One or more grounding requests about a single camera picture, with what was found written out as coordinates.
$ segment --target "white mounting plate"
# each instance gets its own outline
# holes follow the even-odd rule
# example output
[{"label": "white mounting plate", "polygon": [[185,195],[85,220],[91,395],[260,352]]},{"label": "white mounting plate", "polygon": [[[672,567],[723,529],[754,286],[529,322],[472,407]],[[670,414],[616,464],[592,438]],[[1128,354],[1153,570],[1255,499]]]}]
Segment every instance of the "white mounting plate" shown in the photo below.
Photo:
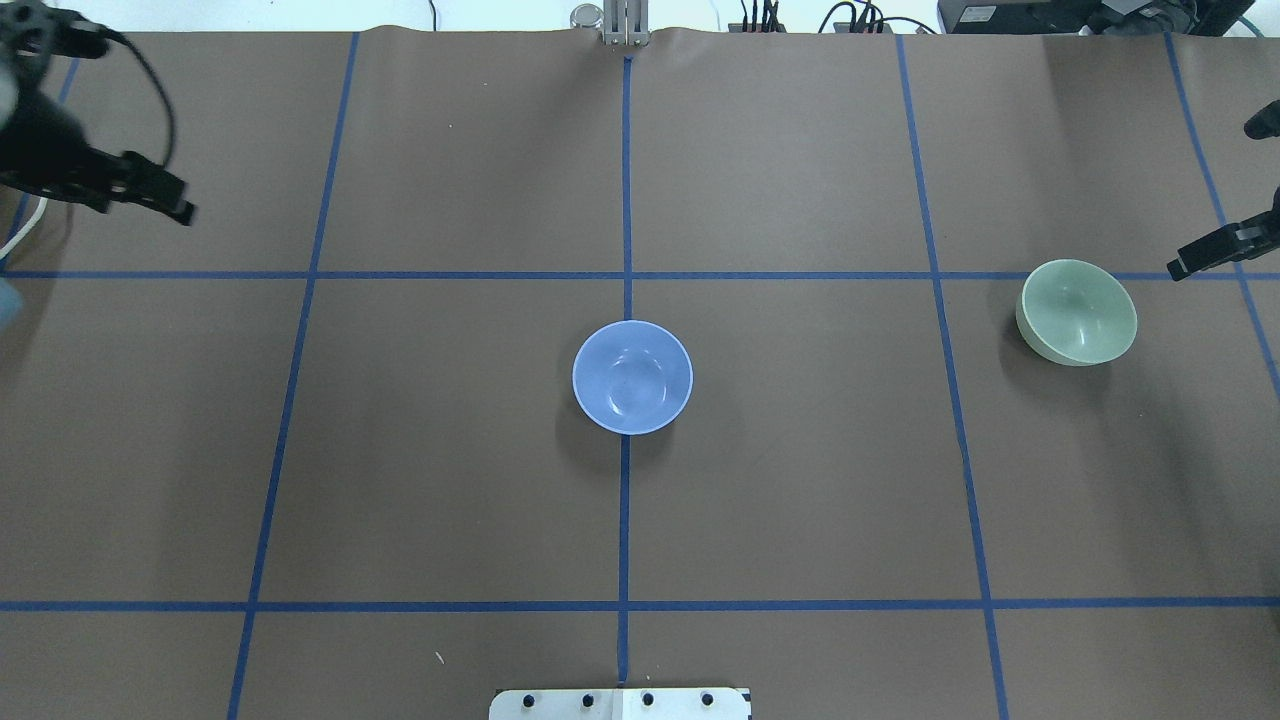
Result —
[{"label": "white mounting plate", "polygon": [[[590,696],[591,705],[582,698]],[[710,696],[705,705],[703,696]],[[526,707],[526,698],[532,705]],[[736,688],[648,688],[503,691],[489,703],[489,720],[751,720],[751,691]]]}]

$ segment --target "white cable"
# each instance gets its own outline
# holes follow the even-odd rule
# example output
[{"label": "white cable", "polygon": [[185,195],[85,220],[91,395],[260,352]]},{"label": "white cable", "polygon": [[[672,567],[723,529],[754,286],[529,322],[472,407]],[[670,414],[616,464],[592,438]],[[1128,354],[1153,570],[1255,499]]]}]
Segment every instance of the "white cable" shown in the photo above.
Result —
[{"label": "white cable", "polygon": [[4,247],[0,247],[0,260],[8,258],[9,252],[13,252],[13,249],[18,247],[18,243],[22,242],[22,238],[27,237],[27,233],[31,232],[31,228],[36,227],[36,223],[38,223],[40,219],[45,217],[45,208],[47,206],[49,206],[49,199],[41,197],[40,202],[36,204],[36,211],[32,213],[29,218],[27,218],[26,224],[23,224],[22,228],[18,229],[18,232],[9,238],[9,242],[4,243]]},{"label": "white cable", "polygon": [[716,0],[707,0],[707,4],[712,6],[712,12],[716,13],[716,32],[724,29],[724,26],[719,20],[719,8],[716,6]]}]

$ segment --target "bowl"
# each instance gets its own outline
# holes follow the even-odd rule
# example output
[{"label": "bowl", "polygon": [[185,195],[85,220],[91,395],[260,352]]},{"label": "bowl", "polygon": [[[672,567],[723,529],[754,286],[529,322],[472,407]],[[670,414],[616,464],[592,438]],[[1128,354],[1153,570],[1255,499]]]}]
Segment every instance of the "bowl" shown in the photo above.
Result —
[{"label": "bowl", "polygon": [[1138,336],[1138,311],[1124,286],[1083,260],[1036,268],[1014,314],[1027,345],[1060,365],[1110,363]]},{"label": "bowl", "polygon": [[573,396],[604,429],[652,433],[672,420],[694,389],[694,364],[664,328],[644,320],[604,325],[573,359]]}]

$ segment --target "black device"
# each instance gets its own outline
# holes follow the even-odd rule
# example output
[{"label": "black device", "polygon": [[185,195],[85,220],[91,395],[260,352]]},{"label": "black device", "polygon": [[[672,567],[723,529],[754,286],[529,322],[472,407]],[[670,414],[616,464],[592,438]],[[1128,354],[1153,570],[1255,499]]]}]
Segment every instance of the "black device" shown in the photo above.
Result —
[{"label": "black device", "polygon": [[1220,36],[1253,0],[938,0],[938,18],[956,35],[1075,33]]},{"label": "black device", "polygon": [[[1280,100],[1258,110],[1247,123],[1244,133],[1253,140],[1280,137]],[[1252,260],[1280,247],[1280,187],[1271,197],[1271,209],[1239,223],[1228,223],[1204,237],[1178,250],[1178,259],[1169,263],[1169,275],[1184,279],[1224,263]]]},{"label": "black device", "polygon": [[[110,42],[134,54],[164,102],[169,140],[160,164],[133,151],[116,156],[91,147],[79,122],[40,91],[54,55],[101,58]],[[183,197],[187,183],[166,169],[173,142],[169,97],[127,37],[40,0],[0,5],[0,183],[100,213],[111,202],[133,202],[189,225],[196,208]]]}]

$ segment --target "black cable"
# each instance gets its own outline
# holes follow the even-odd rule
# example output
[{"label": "black cable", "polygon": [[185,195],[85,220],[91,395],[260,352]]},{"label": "black cable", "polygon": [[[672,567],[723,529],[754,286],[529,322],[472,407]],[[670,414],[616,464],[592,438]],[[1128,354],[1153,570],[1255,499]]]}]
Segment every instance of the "black cable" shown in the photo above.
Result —
[{"label": "black cable", "polygon": [[142,56],[142,51],[138,50],[137,45],[133,45],[133,42],[128,37],[124,37],[123,35],[120,35],[114,29],[106,31],[106,38],[128,47],[129,53],[133,53],[133,56],[138,60],[138,64],[142,65],[142,69],[147,73],[147,77],[151,78],[151,85],[154,85],[156,92],[160,94],[160,102],[164,104],[165,119],[169,123],[169,133],[168,133],[169,137],[165,140],[164,143],[164,159],[160,160],[160,167],[164,169],[169,169],[169,160],[173,159],[173,145],[174,142],[177,142],[177,135],[178,135],[178,122],[177,119],[174,119],[173,102],[169,101],[169,94],[164,91],[164,86],[160,85],[160,77],[156,76],[155,69],[151,68],[151,63],[148,63],[147,59]]},{"label": "black cable", "polygon": [[858,20],[849,23],[849,32],[865,32],[867,28],[873,27],[876,24],[876,15],[873,14],[873,10],[876,10],[876,5],[867,3],[867,5],[863,6],[863,14],[858,15]]},{"label": "black cable", "polygon": [[920,26],[922,28],[924,28],[924,32],[927,32],[929,35],[937,35],[937,32],[934,32],[934,29],[932,27],[922,23],[920,20],[916,20],[914,18],[904,18],[904,17],[900,17],[900,15],[893,15],[892,18],[881,18],[879,19],[879,24],[883,27],[884,23],[887,23],[890,20],[904,20],[904,22],[909,22],[909,23],[915,23],[915,24]]},{"label": "black cable", "polygon": [[836,10],[838,10],[841,8],[845,8],[845,6],[849,8],[849,24],[852,24],[854,20],[858,19],[858,6],[856,5],[854,5],[852,3],[849,3],[847,0],[845,3],[836,3],[835,5],[831,6],[829,10],[827,10],[827,17],[822,18],[822,24],[818,26],[818,33],[819,35],[822,33],[822,31],[827,29],[827,20],[831,19],[831,15],[835,15]]}]

